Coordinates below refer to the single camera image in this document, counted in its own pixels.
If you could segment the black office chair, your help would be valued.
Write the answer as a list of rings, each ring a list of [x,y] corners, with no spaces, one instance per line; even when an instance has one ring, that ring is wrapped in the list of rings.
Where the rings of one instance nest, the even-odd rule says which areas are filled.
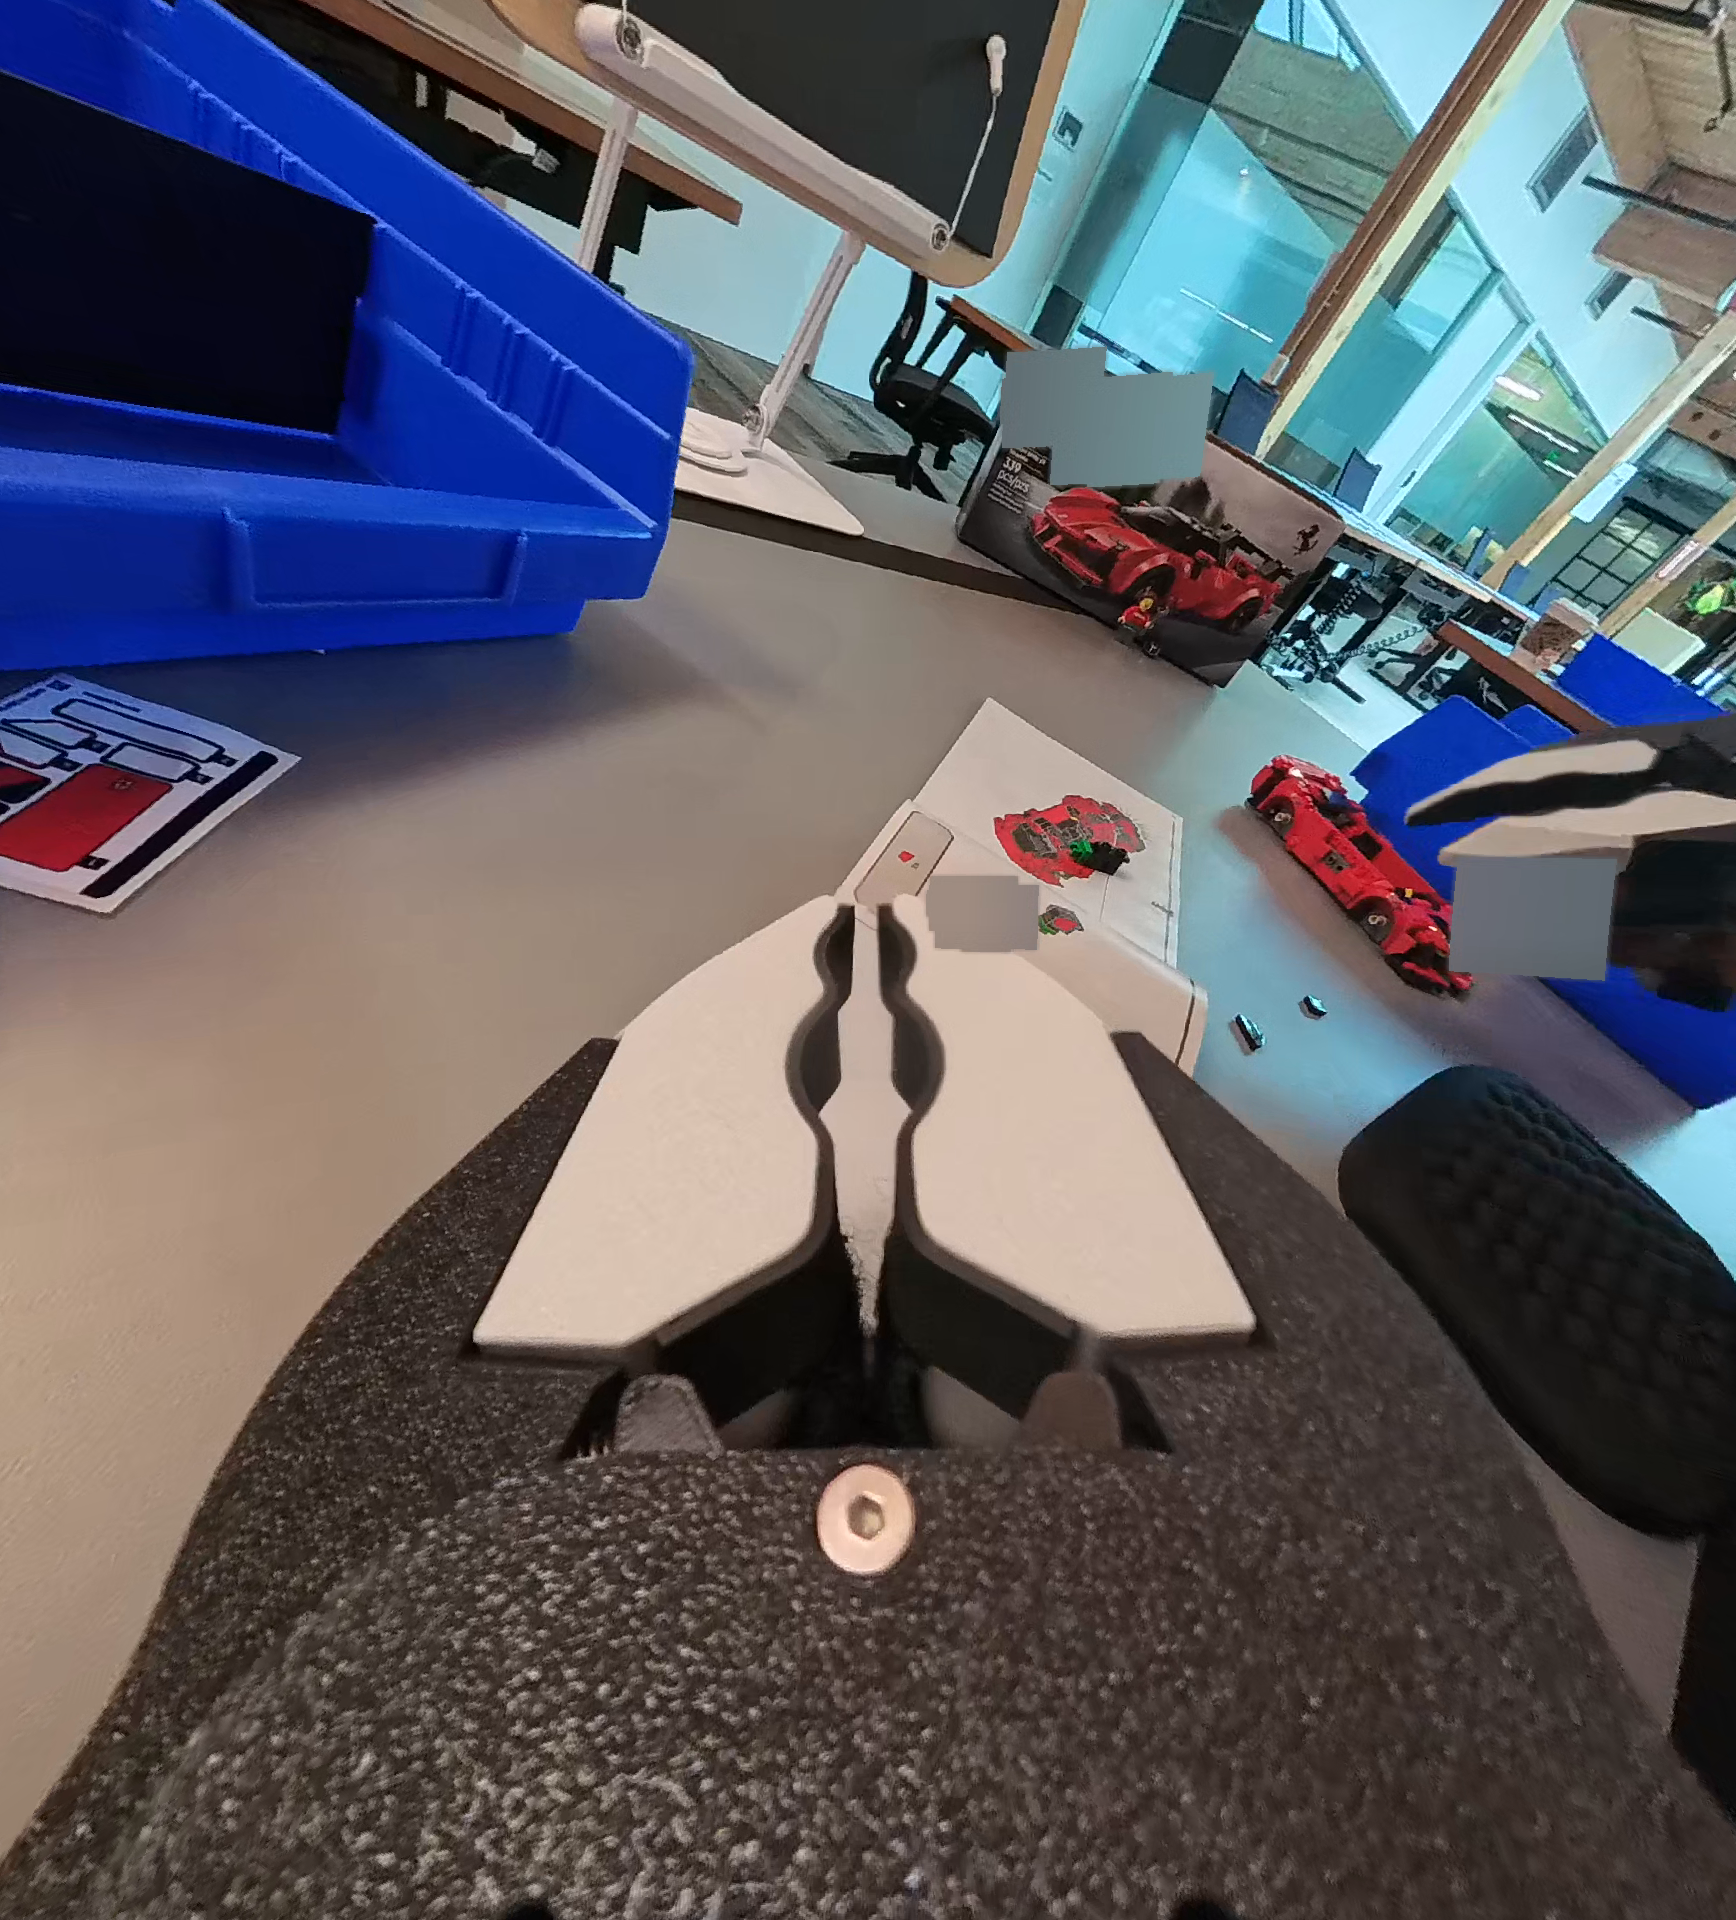
[[[955,372],[961,372],[971,352],[981,350],[973,337],[961,334],[961,344],[941,372],[925,367],[925,359],[955,325],[941,320],[930,344],[916,350],[925,307],[930,282],[925,276],[909,276],[901,315],[872,364],[874,413],[890,421],[908,437],[908,451],[854,450],[829,458],[829,464],[869,477],[890,477],[901,492],[918,492],[930,499],[945,505],[945,494],[933,475],[952,467],[952,456],[957,456],[957,450],[973,444],[979,451],[987,451],[997,422],[955,382]]]

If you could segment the dark board with wooden rim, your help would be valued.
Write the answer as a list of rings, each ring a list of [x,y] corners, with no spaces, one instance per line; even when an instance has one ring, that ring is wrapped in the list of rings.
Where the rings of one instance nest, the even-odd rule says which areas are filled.
[[[1084,3],[495,3],[837,229],[963,292],[1011,253]]]

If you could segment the black lego set box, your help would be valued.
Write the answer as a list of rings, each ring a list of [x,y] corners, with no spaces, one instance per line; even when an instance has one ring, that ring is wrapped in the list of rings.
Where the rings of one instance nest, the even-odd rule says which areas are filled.
[[[1346,523],[1210,437],[1196,475],[1141,489],[1060,489],[1047,451],[987,450],[955,537],[1146,660],[1222,683],[1308,603]]]

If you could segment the wooden desk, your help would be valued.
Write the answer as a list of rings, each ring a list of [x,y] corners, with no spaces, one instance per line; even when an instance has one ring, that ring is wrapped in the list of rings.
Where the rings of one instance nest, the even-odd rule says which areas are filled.
[[[360,34],[445,85],[501,111],[512,126],[535,126],[598,154],[612,96],[574,68],[524,43],[491,3],[306,3],[342,29]],[[742,205],[682,154],[678,137],[653,117],[637,119],[624,172],[658,196],[738,226]]]

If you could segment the red lego car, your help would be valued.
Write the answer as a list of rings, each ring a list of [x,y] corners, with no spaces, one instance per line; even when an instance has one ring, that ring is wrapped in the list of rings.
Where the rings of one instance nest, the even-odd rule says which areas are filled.
[[[1453,903],[1373,828],[1337,774],[1273,754],[1250,785],[1245,807],[1333,898],[1403,984],[1464,1001],[1470,976],[1453,964]]]

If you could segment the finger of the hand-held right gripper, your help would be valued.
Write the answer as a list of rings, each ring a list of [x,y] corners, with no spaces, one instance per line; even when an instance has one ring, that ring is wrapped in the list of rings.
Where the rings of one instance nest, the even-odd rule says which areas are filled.
[[[1558,807],[1603,807],[1672,790],[1659,781],[1663,748],[1637,737],[1595,737],[1526,753],[1468,774],[1408,811],[1411,825],[1487,824]]]
[[[1498,818],[1450,843],[1438,860],[1459,864],[1485,856],[1625,856],[1656,836],[1706,828],[1736,828],[1736,802],[1700,790],[1648,790],[1622,804]]]

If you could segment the white board stand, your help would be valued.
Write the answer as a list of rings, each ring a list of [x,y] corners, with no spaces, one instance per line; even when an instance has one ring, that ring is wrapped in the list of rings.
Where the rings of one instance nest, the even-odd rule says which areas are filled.
[[[862,523],[837,499],[837,494],[775,443],[775,426],[796,384],[814,367],[831,307],[869,243],[890,243],[895,250],[918,253],[925,258],[938,258],[952,250],[955,226],[971,199],[1000,117],[1005,39],[993,34],[981,44],[987,117],[973,142],[969,177],[961,181],[961,196],[947,216],[903,193],[880,173],[842,157],[829,137],[809,137],[792,119],[777,117],[742,87],[729,85],[719,68],[688,52],[670,34],[637,16],[630,3],[581,3],[574,14],[574,39],[581,55],[600,68],[603,85],[612,93],[576,229],[574,258],[583,271],[600,276],[617,185],[640,117],[658,117],[668,126],[691,119],[738,157],[780,173],[786,193],[801,205],[829,205],[838,243],[814,285],[785,359],[742,421],[731,422],[698,408],[688,411],[674,489],[678,494],[731,505],[785,523],[862,537]]]

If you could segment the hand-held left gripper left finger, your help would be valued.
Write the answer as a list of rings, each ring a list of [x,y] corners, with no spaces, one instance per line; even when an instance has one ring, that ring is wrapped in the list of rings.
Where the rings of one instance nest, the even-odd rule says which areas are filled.
[[[766,923],[618,1028],[472,1343],[627,1358],[816,1245],[831,1209],[804,1047],[838,1006],[831,898]]]

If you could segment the lego sticker sheet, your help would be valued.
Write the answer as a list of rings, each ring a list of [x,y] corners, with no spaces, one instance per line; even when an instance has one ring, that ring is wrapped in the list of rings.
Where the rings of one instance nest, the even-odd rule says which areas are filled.
[[[115,912],[296,761],[228,722],[44,676],[0,696],[0,891]]]

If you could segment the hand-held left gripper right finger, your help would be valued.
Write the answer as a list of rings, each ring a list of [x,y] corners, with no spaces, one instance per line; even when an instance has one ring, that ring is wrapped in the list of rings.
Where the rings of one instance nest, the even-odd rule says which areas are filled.
[[[913,1349],[1188,1349],[1259,1316],[1116,1033],[1018,948],[879,909],[908,1123],[880,1294]]]

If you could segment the large blue plastic storage bin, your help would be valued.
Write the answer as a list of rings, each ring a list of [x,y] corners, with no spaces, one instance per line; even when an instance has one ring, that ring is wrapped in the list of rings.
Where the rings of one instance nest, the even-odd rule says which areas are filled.
[[[0,670],[561,636],[691,352],[216,3],[0,3]]]

